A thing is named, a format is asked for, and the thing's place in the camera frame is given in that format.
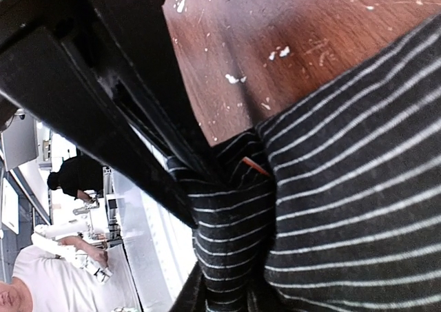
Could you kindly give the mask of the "black striped underwear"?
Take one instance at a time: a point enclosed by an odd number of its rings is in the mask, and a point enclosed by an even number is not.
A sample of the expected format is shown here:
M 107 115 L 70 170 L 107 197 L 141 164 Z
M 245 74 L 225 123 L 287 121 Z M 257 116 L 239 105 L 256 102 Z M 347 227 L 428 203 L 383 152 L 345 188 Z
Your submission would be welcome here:
M 440 17 L 215 146 L 190 199 L 206 311 L 440 310 Z

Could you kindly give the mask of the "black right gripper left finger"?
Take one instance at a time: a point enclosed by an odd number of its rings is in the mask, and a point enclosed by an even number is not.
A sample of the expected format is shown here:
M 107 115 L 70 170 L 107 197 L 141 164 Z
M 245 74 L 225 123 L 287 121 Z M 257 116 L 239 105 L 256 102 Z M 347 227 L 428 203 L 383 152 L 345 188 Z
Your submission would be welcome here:
M 36 29 L 1 47 L 1 94 L 123 174 L 187 226 L 196 227 L 187 195 L 70 44 Z

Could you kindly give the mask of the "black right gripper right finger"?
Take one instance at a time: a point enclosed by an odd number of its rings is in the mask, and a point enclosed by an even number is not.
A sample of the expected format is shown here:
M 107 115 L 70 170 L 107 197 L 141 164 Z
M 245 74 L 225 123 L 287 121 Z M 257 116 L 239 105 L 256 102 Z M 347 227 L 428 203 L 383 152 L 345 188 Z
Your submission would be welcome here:
M 206 286 L 203 272 L 196 263 L 169 312 L 206 311 Z

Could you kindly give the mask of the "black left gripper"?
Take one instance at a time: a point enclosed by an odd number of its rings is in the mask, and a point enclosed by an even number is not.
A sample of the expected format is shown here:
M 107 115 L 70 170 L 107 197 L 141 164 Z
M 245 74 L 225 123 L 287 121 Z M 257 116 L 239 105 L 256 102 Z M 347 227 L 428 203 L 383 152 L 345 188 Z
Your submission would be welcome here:
M 1 47 L 36 29 L 81 55 L 116 107 L 152 124 L 171 152 L 222 185 L 195 118 L 167 27 L 165 0 L 1 0 Z

